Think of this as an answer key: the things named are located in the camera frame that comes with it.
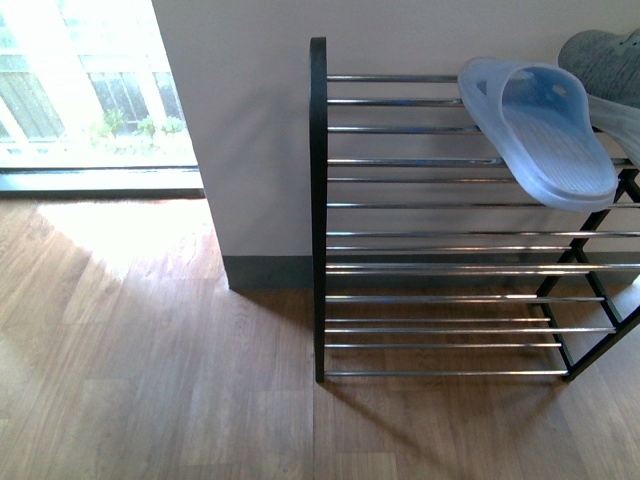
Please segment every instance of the shoe rack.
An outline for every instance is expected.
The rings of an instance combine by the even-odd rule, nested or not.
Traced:
[[[588,248],[640,239],[638,171],[628,160],[613,159],[619,187],[609,209],[567,213],[564,222],[564,212],[549,212],[523,192],[500,195],[519,188],[500,158],[361,156],[380,139],[460,145],[482,134],[459,122],[403,123],[405,113],[415,119],[427,109],[444,112],[445,121],[449,111],[464,114],[459,98],[368,93],[376,85],[455,86],[455,76],[328,74],[326,40],[313,38],[310,47],[316,381],[479,375],[570,381],[640,322],[638,300],[621,313],[608,284],[640,274],[640,263],[628,258],[640,248],[604,260]],[[334,95],[339,87],[350,93]],[[368,115],[375,121],[369,112],[380,110],[391,112],[392,125],[349,123]],[[356,154],[345,155],[351,147]],[[407,188],[413,193],[403,196]],[[541,228],[545,215],[558,216],[563,228]],[[609,228],[611,216],[627,228]],[[520,220],[505,226],[511,217]],[[378,224],[368,227],[363,218]]]

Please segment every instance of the gray slipper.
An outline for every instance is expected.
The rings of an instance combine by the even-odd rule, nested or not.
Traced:
[[[640,167],[640,29],[627,35],[578,33],[560,50],[558,66],[584,85],[592,125]]]

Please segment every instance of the translucent blue slipper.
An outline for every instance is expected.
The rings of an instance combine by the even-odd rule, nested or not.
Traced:
[[[575,212],[613,203],[616,172],[593,133],[576,77],[547,64],[476,58],[460,70],[458,87],[472,118],[533,198]]]

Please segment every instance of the white wall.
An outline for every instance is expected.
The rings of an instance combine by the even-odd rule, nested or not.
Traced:
[[[329,72],[455,73],[554,62],[585,29],[638,28],[637,0],[153,0],[226,256],[309,255],[308,44]]]

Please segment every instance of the black metal leg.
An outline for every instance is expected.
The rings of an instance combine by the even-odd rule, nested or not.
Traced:
[[[311,237],[315,378],[324,381],[324,331],[327,255],[327,52],[324,38],[311,39],[309,150],[311,161]]]

